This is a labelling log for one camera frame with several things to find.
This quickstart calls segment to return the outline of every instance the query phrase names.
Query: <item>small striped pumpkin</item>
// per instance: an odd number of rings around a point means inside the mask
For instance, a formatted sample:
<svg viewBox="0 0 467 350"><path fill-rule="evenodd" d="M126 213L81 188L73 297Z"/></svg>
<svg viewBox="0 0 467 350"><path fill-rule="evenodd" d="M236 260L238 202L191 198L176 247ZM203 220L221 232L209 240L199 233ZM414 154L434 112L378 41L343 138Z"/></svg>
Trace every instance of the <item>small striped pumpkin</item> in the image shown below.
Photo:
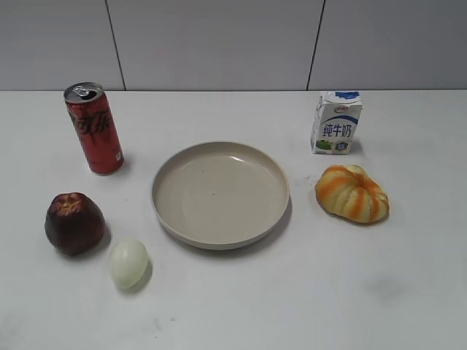
<svg viewBox="0 0 467 350"><path fill-rule="evenodd" d="M331 166L317 182L316 198L330 213L368 224L389 214L386 193L360 166Z"/></svg>

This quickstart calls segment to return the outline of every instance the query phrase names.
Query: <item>can lid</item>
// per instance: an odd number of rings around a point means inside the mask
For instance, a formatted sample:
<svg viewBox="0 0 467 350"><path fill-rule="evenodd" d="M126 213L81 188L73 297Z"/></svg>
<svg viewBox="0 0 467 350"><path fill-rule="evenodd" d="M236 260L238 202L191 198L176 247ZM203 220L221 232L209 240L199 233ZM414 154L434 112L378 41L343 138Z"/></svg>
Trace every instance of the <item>can lid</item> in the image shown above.
<svg viewBox="0 0 467 350"><path fill-rule="evenodd" d="M68 87L63 93L66 102L86 104L101 97L104 89L95 82L78 82Z"/></svg>

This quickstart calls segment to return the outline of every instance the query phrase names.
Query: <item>beige plate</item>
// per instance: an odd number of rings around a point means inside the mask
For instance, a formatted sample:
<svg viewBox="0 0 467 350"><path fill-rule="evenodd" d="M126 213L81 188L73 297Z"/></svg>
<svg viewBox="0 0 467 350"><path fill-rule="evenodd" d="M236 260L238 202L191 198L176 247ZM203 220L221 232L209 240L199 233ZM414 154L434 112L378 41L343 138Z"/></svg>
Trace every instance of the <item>beige plate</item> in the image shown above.
<svg viewBox="0 0 467 350"><path fill-rule="evenodd" d="M170 233L204 249L235 249L270 232L290 191L281 167L233 142L199 144L170 158L153 183L153 204Z"/></svg>

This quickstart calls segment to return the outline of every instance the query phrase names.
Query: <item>wall seam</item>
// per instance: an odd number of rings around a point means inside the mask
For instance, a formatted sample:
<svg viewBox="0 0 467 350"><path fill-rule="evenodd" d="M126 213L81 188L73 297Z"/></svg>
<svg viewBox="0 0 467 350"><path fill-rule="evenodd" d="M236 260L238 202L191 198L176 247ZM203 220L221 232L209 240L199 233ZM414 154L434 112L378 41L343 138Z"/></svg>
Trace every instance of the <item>wall seam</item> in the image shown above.
<svg viewBox="0 0 467 350"><path fill-rule="evenodd" d="M122 78L123 89L124 91L126 91L125 77L123 76L122 63L120 62L120 55L118 54L117 42L115 41L114 26L112 25L112 18L110 17L109 4L107 3L107 0L104 0L104 2L105 2L105 7L107 9L107 16L109 18L110 31L112 32L112 39L114 41L115 53L117 54L118 69L120 70L120 77Z"/></svg>
<svg viewBox="0 0 467 350"><path fill-rule="evenodd" d="M309 73L308 73L308 82L306 82L306 91L309 89L309 81L312 78L312 70L313 70L313 64L314 64L314 57L316 56L316 47L318 46L318 39L320 38L320 31L321 31L321 23L323 21L323 14L324 14L324 8L326 5L326 0L323 0L323 6L321 7L321 15L320 15L320 22L318 24L318 30L316 32L316 39L314 40L314 48L313 48L313 56L312 56L312 62L309 66Z"/></svg>

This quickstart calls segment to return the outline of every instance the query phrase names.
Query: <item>plate rim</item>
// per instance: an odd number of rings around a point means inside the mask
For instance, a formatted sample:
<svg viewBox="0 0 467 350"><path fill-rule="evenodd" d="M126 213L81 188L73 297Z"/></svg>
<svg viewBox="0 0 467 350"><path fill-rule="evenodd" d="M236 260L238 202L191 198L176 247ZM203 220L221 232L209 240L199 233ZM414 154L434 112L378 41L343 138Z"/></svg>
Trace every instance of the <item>plate rim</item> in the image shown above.
<svg viewBox="0 0 467 350"><path fill-rule="evenodd" d="M240 241L240 242L232 242L232 243L210 243L210 242L205 242L205 241L200 241L200 240L193 240L192 238L187 237L186 235L182 234L178 230L175 230L171 225L167 224L166 221L162 219L160 214L158 213L157 208L155 207L154 203L154 186L155 186L155 180L157 179L159 173L164 169L165 166L167 166L175 157L181 155L183 152L187 152L190 149L193 149L195 147L200 147L200 146L206 146L209 144L234 144L234 145L239 145L243 147L247 147L250 149L255 150L256 152L261 153L265 157L267 157L280 171L282 178L285 182L285 190L286 190L286 200L284 203L284 206L281 210L281 214L279 217L276 219L274 224L265 230L264 232L259 233L258 235L247 239L246 241ZM158 218L159 222L161 223L163 229L167 230L170 234L175 236L177 239L183 241L186 244L189 244L191 246L201 248L201 249L208 249L208 250L229 250L229 249L236 249L236 248L241 248L243 246L248 246L250 244L255 243L256 241L259 241L262 239L264 236L266 236L268 233L270 233L280 222L280 220L284 217L285 212L287 211L287 208L290 203L290 184L289 180L287 178L287 174L285 173L284 168L270 155L262 151L261 149L258 149L257 147L251 146L250 144L245 144L243 142L237 142L237 141L206 141L206 142L201 142L199 144L194 144L192 146L186 147L184 149L181 149L179 152L175 153L171 157L169 157L156 171L155 176L153 177L152 183L151 183L151 191L150 191L150 201L151 205L153 207L153 210L155 212L156 217Z"/></svg>

